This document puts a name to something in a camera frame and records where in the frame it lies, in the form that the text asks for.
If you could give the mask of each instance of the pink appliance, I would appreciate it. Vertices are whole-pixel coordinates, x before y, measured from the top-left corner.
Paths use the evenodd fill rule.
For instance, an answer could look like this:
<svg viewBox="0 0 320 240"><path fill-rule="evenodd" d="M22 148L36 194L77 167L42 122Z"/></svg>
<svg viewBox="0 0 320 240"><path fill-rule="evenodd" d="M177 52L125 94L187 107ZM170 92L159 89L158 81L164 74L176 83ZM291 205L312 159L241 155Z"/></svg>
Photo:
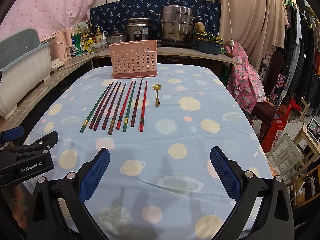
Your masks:
<svg viewBox="0 0 320 240"><path fill-rule="evenodd" d="M70 29L66 28L54 34L57 37L58 52L61 60L71 59L70 47L72 47Z"/></svg>

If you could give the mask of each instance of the dark red chopstick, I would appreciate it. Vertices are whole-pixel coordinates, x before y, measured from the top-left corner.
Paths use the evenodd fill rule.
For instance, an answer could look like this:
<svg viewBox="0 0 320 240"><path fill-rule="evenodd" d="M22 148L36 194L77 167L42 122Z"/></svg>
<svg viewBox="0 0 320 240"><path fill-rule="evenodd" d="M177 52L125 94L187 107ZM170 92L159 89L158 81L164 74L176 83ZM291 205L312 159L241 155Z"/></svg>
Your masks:
<svg viewBox="0 0 320 240"><path fill-rule="evenodd" d="M120 94L120 97L118 99L118 103L117 103L117 106L116 106L116 110L115 110L115 113L113 114L113 117L111 119L111 124L110 124L110 127L109 127L109 131L108 131L108 135L111 135L112 132L113 132L113 127L115 125L115 122L116 122L116 118L117 118L117 114L118 114L118 110L119 110L119 106L120 106L120 103L121 103L121 99L122 99L122 95L123 95L123 92L124 92L124 89L125 89L125 85L127 83L124 83L124 87L121 91L121 94Z"/></svg>
<svg viewBox="0 0 320 240"><path fill-rule="evenodd" d="M116 100L116 96L117 96L117 93L118 93L118 91L119 91L120 85L121 85L121 81L120 81L120 83L119 83L119 85L118 85L118 88L117 88L117 90L116 90L116 93L115 93L115 95L114 95L114 97L113 97L113 99L112 99L112 101L111 101L111 103L110 103L110 106L109 106L109 110L108 110L108 112L107 112L107 115L106 115L106 117L105 117L105 119L104 119L104 121L103 121L102 130L105 130L106 127L107 127L107 123L108 123L108 120L109 120L109 117L110 117L110 113L111 113L113 104L114 104L114 102L115 102L115 100Z"/></svg>
<svg viewBox="0 0 320 240"><path fill-rule="evenodd" d="M146 108L146 97L147 97L147 85L148 81L146 81L146 88L144 89L143 103L142 103L142 111L141 111L141 119L140 119L140 132L143 132L143 124L144 124L144 111Z"/></svg>
<svg viewBox="0 0 320 240"><path fill-rule="evenodd" d="M118 120L117 127L116 127L117 130L120 129L120 125L121 125L123 114L124 114L124 109L125 109L125 106L127 105L127 101L128 101L128 98L129 98L129 94L130 94L130 90L131 90L132 84L133 84L133 80L131 81L131 85L129 87L127 96L125 97L125 100L124 100L124 103L123 103L123 106L122 106L122 109L121 109L121 113L120 113L119 120Z"/></svg>
<svg viewBox="0 0 320 240"><path fill-rule="evenodd" d="M133 113L132 113L132 119L131 119L131 127L134 127L134 122L136 121L136 115L137 115L137 108L138 108L138 101L139 101L139 96L140 96L140 91L141 91L141 85L142 85L142 80L140 82L137 98L136 98L136 104L134 105Z"/></svg>
<svg viewBox="0 0 320 240"><path fill-rule="evenodd" d="M112 96L112 93L113 93L113 91L115 90L117 84L118 84L118 82L117 82L117 83L115 84L115 86L113 87L110 95L109 95L108 98L107 98L107 101L106 101L106 102L104 103L104 105L103 105L103 108L102 108L102 110L101 110L101 112L100 112L100 114L99 114L99 116L98 116L98 118L97 118L97 120L96 120L96 123L94 124L93 130L95 130L95 131L96 131L97 128L98 128L98 125L99 125L100 120L101 120L101 118L102 118L103 112L104 112L104 110L106 109L107 104L109 103L109 100L110 100L110 98L111 98L111 96Z"/></svg>
<svg viewBox="0 0 320 240"><path fill-rule="evenodd" d="M94 125L94 122L95 122L95 120L96 120L97 117L98 117L99 111L100 111L101 107L103 106L103 102L104 102L104 100L106 99L106 97L107 97L107 95L108 95L108 93L109 93L112 85L113 85L113 82L112 82L111 85L109 85L109 88L108 88L106 94L104 95L103 99L101 100L100 105L99 105L96 113L94 114L94 116L93 116L93 118L92 118L92 120L91 120L91 123L90 123L90 125L89 125L89 128L90 128L90 129L92 129L92 127L93 127L93 125Z"/></svg>

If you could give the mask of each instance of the gold spoon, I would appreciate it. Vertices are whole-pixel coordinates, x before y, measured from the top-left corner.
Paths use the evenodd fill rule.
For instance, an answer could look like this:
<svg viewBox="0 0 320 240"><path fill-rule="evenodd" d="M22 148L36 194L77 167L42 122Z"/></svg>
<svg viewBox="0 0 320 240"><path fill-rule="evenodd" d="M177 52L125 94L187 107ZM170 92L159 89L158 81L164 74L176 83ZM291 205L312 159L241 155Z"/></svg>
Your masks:
<svg viewBox="0 0 320 240"><path fill-rule="evenodd" d="M158 91L161 89L161 85L155 84L152 86L153 90L157 91L157 98L156 98L156 107L160 105L159 97L158 97Z"/></svg>

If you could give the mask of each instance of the perforated plastic basket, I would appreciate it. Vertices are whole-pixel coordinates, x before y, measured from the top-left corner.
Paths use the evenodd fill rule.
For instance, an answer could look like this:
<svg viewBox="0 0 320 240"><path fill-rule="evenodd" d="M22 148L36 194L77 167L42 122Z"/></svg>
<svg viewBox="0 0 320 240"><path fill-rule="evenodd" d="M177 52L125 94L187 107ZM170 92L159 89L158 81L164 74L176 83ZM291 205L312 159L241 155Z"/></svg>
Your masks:
<svg viewBox="0 0 320 240"><path fill-rule="evenodd" d="M109 45L113 78L155 77L157 41L128 41Z"/></svg>

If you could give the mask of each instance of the pink curtain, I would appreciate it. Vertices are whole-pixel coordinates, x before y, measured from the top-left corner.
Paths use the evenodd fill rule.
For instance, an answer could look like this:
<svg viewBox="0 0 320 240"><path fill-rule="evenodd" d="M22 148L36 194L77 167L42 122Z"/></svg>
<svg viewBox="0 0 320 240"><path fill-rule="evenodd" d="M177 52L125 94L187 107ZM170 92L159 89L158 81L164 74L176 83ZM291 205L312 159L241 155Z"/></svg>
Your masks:
<svg viewBox="0 0 320 240"><path fill-rule="evenodd" d="M94 0L16 0L0 26L0 39L24 28L38 31L40 40L51 33L88 20Z"/></svg>

